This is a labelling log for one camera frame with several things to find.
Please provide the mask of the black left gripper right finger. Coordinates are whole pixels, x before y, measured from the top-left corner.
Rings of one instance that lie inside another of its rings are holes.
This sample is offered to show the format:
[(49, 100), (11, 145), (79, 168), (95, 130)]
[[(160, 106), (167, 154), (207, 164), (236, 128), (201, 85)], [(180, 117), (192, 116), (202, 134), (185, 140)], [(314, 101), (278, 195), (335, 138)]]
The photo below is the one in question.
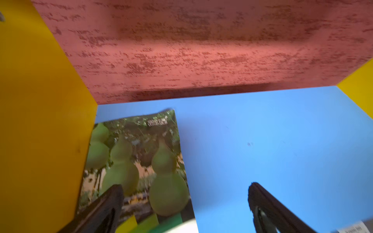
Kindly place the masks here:
[(257, 233), (316, 233), (257, 182), (248, 188), (248, 203)]

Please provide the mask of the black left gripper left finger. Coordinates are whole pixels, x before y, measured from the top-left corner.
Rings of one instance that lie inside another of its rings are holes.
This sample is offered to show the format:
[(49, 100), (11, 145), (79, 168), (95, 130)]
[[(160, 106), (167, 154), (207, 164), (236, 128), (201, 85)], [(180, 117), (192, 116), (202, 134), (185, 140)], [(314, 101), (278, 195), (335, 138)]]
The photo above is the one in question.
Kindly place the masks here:
[(123, 200), (122, 186), (111, 186), (58, 233), (114, 233)]

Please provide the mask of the green gourd seed bag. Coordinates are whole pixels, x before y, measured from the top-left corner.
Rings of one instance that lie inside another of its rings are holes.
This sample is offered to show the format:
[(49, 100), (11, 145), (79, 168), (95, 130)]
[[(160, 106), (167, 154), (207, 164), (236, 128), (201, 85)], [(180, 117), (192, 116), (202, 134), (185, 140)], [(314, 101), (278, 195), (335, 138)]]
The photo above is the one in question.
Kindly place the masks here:
[(361, 220), (351, 226), (335, 230), (332, 233), (373, 233), (373, 219)]

